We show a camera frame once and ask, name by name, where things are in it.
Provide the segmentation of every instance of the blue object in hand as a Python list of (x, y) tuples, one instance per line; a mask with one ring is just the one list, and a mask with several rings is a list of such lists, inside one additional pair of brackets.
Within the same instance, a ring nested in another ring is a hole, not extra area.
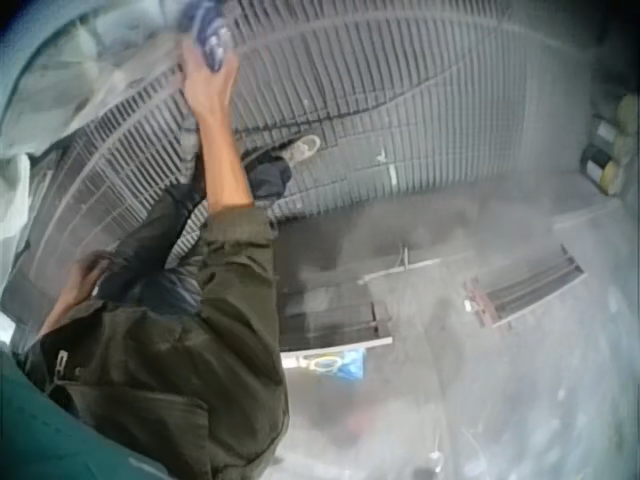
[(209, 70), (218, 72), (222, 68), (224, 56), (233, 48), (233, 42), (219, 0), (192, 0), (187, 3), (178, 29), (191, 33)]

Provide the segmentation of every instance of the jeans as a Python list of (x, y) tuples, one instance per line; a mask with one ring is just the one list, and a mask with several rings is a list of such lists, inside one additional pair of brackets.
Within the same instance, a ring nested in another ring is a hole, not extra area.
[[(269, 152), (247, 170), (254, 200), (261, 203), (282, 198), (291, 180), (287, 162)], [(175, 267), (165, 269), (165, 264), (202, 200), (191, 185), (167, 187), (143, 222), (118, 244), (114, 264), (98, 285), (96, 296), (117, 304), (144, 306), (159, 314), (197, 312), (200, 288), (195, 274), (202, 259), (199, 243)]]

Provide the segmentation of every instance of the man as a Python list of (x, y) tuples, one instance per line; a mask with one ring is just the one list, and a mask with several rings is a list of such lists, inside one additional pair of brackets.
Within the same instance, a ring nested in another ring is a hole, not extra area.
[(199, 242), (199, 305), (163, 271), (199, 200), (196, 174), (194, 186), (167, 189), (115, 255), (76, 266), (23, 369), (58, 405), (177, 478), (255, 478), (289, 417), (274, 235), (253, 205), (233, 138), (238, 60), (228, 56), (214, 74), (190, 42), (183, 50), (210, 214)]

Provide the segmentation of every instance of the pocket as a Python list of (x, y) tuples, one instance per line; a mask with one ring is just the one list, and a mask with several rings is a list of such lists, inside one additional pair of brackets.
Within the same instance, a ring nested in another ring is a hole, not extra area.
[(98, 433), (164, 465), (181, 479), (210, 479), (209, 416), (196, 398), (60, 382)]

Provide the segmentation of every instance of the hand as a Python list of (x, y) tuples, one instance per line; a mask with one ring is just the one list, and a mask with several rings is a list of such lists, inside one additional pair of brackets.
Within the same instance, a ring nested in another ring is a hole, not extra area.
[(182, 42), (183, 68), (185, 73), (184, 95), (198, 119), (224, 120), (229, 123), (229, 105), (235, 87), (238, 57), (227, 53), (222, 68), (214, 73), (209, 70), (202, 53), (194, 46), (191, 38)]
[(78, 260), (60, 292), (58, 307), (69, 310), (87, 300), (111, 262), (111, 254), (105, 251), (95, 251)]

